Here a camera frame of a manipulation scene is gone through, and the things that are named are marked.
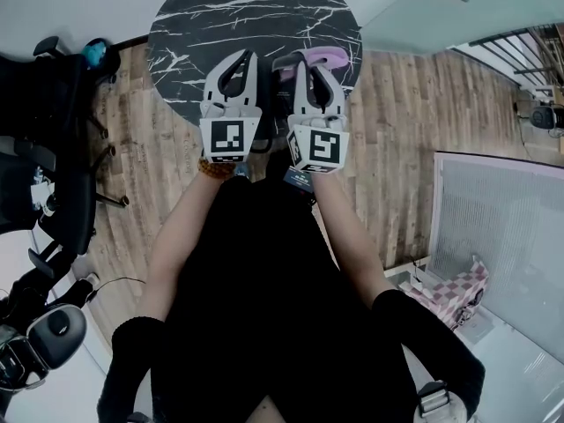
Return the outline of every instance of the black marble tabletop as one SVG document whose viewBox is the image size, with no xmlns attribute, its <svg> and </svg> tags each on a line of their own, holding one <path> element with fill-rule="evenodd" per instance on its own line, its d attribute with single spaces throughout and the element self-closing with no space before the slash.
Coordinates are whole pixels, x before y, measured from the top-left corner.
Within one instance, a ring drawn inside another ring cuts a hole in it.
<svg viewBox="0 0 564 423">
<path fill-rule="evenodd" d="M 244 48 L 276 58 L 300 48 L 339 46 L 348 67 L 334 70 L 345 94 L 362 63 L 359 26 L 344 0 L 166 0 L 149 34 L 147 61 L 162 98 L 199 124 L 205 77 Z"/>
</svg>

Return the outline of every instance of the black sleeve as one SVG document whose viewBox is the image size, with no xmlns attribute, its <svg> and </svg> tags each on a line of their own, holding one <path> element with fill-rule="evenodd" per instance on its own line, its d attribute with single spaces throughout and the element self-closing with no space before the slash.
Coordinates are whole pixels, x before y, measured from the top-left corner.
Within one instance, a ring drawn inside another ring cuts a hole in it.
<svg viewBox="0 0 564 423">
<path fill-rule="evenodd" d="M 132 318 L 112 337 L 114 357 L 98 401 L 100 423 L 125 423 L 133 413 L 137 389 L 152 359 L 160 355 L 165 324 L 146 316 Z"/>
<path fill-rule="evenodd" d="M 486 370 L 464 343 L 435 314 L 398 290 L 378 295 L 372 311 L 435 380 L 445 381 L 463 400 L 470 418 L 478 409 Z"/>
</svg>

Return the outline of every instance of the floor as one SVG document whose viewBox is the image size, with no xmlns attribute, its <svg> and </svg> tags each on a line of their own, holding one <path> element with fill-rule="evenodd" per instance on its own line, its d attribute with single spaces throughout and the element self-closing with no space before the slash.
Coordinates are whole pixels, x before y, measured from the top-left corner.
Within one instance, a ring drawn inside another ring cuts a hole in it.
<svg viewBox="0 0 564 423">
<path fill-rule="evenodd" d="M 145 65 L 145 45 L 121 53 L 114 85 L 95 108 L 117 156 L 99 172 L 99 191 L 127 194 L 126 210 L 99 205 L 88 260 L 102 281 L 145 278 L 152 240 L 197 171 L 198 130 L 164 102 Z M 341 172 L 352 205 L 386 267 L 427 254 L 435 151 L 527 159 L 512 104 L 516 87 L 452 52 L 430 57 L 367 52 L 351 95 L 349 159 Z M 93 154 L 104 142 L 93 137 Z M 250 159 L 255 180 L 267 157 Z M 142 284 L 110 284 L 90 304 L 107 340 L 134 315 Z"/>
</svg>

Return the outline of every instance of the pink checkered box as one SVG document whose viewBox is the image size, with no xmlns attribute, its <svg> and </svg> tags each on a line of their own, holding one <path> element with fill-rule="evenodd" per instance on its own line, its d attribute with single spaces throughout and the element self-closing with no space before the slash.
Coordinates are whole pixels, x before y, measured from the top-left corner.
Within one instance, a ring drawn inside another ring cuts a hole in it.
<svg viewBox="0 0 564 423">
<path fill-rule="evenodd" d="M 399 288 L 452 328 L 459 323 L 461 312 L 467 312 L 466 319 L 474 314 L 476 305 L 472 304 L 481 299 L 488 276 L 485 265 L 475 260 L 470 272 L 461 272 L 454 280 L 445 280 L 432 290 L 420 291 L 410 282 L 400 284 Z"/>
</svg>

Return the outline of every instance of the chair armrest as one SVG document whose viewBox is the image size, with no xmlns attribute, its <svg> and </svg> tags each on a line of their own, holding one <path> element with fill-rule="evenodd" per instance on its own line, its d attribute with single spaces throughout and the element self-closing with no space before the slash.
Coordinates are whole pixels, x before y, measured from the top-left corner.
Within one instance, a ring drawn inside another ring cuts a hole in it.
<svg viewBox="0 0 564 423">
<path fill-rule="evenodd" d="M 48 259 L 51 257 L 56 249 L 59 247 L 59 243 L 56 241 L 52 241 L 49 245 L 38 254 L 33 249 L 28 249 L 27 254 L 29 255 L 29 259 L 33 263 L 33 266 L 41 271 L 43 274 L 47 275 L 49 278 L 55 278 L 55 270 L 52 265 L 48 263 Z"/>
<path fill-rule="evenodd" d="M 60 58 L 64 56 L 59 50 L 56 49 L 57 44 L 59 43 L 58 36 L 49 36 L 45 38 L 43 41 L 40 41 L 39 44 L 35 46 L 35 50 L 33 51 L 33 56 L 43 55 L 44 53 L 48 53 L 54 58 Z"/>
<path fill-rule="evenodd" d="M 56 170 L 56 155 L 47 147 L 34 145 L 31 141 L 17 139 L 14 142 L 14 153 L 19 157 L 31 160 L 43 169 L 47 169 L 53 173 Z"/>
</svg>

